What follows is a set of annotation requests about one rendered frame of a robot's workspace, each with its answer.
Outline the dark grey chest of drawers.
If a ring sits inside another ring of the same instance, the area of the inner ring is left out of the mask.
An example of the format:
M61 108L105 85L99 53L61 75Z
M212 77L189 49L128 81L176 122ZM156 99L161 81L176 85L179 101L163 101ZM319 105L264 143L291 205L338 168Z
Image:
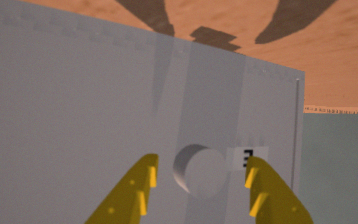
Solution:
M0 15L165 48L297 79L290 189L298 198L304 112L304 71L205 44L21 0L0 0Z

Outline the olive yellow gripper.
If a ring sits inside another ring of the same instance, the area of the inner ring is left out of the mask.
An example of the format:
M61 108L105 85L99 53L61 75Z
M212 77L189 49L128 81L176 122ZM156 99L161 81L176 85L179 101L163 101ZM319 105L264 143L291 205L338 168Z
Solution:
M139 224L150 187L156 186L159 157L146 154L117 183L84 224ZM296 195L262 158L247 160L245 187L256 224L314 224Z

